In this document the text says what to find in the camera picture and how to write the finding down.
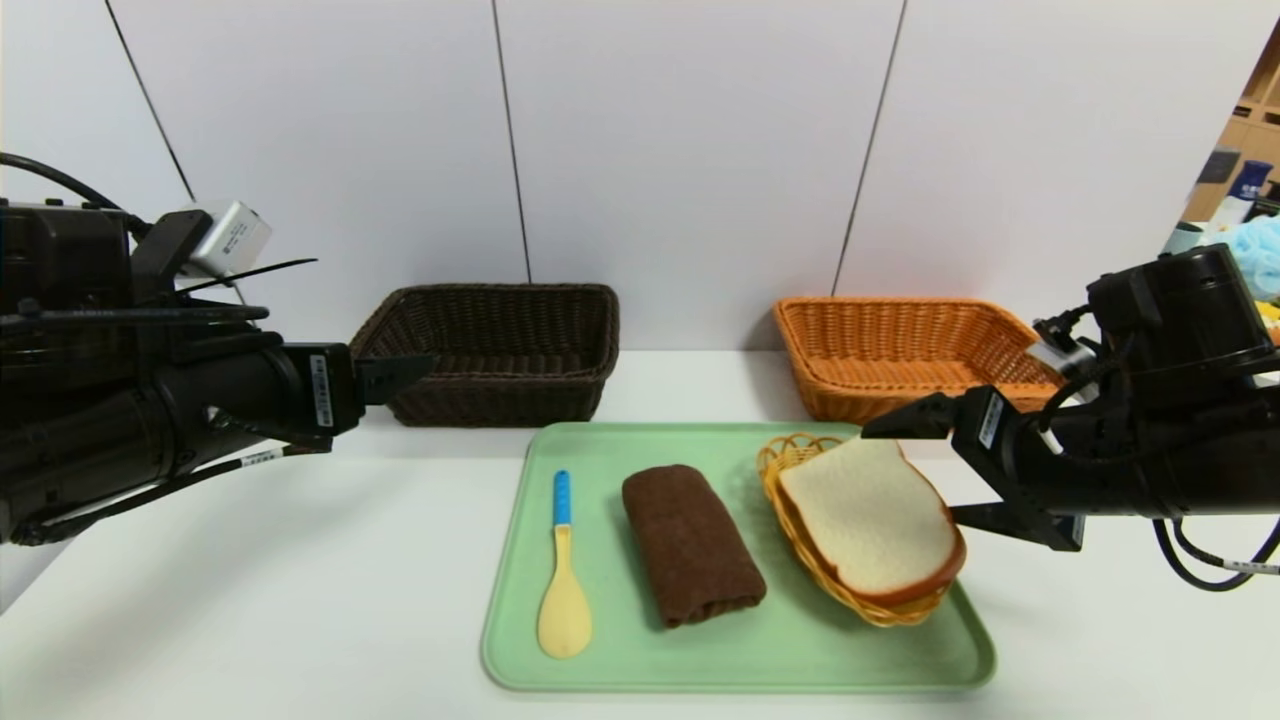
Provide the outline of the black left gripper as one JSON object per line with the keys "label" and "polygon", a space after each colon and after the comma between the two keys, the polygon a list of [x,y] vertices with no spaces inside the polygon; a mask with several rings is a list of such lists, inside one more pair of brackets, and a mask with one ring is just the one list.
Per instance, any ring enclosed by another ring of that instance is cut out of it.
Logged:
{"label": "black left gripper", "polygon": [[182,342],[154,368],[157,475],[268,439],[320,448],[436,366],[434,355],[361,357],[342,345]]}

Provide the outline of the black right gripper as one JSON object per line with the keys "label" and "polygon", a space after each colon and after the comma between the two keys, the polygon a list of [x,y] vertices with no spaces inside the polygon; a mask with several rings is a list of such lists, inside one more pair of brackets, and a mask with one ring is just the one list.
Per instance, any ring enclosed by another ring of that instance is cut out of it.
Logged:
{"label": "black right gripper", "polygon": [[1056,454],[1038,413],[1019,413],[992,387],[913,400],[867,421],[865,439],[948,439],[997,501],[948,509],[960,527],[1078,552],[1094,515],[1167,518],[1132,419],[1117,405],[1066,407],[1052,420]]}

